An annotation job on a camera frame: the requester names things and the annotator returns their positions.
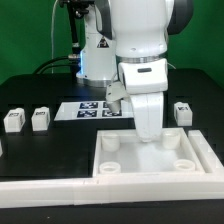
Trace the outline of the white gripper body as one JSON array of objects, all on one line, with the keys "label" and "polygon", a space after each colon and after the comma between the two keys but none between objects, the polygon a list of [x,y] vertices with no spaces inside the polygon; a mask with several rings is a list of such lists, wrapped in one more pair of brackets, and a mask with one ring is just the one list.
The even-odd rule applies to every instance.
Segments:
[{"label": "white gripper body", "polygon": [[164,92],[168,89],[167,60],[118,65],[120,79],[130,97],[137,136],[143,142],[162,132]]}]

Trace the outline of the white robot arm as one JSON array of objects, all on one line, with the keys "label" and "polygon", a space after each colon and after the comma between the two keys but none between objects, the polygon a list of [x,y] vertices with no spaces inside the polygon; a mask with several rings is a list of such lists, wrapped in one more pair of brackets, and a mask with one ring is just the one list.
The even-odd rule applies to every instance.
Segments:
[{"label": "white robot arm", "polygon": [[76,1],[86,34],[77,81],[105,87],[113,112],[127,98],[138,137],[144,142],[156,139],[168,89],[168,37],[187,26],[193,0]]}]

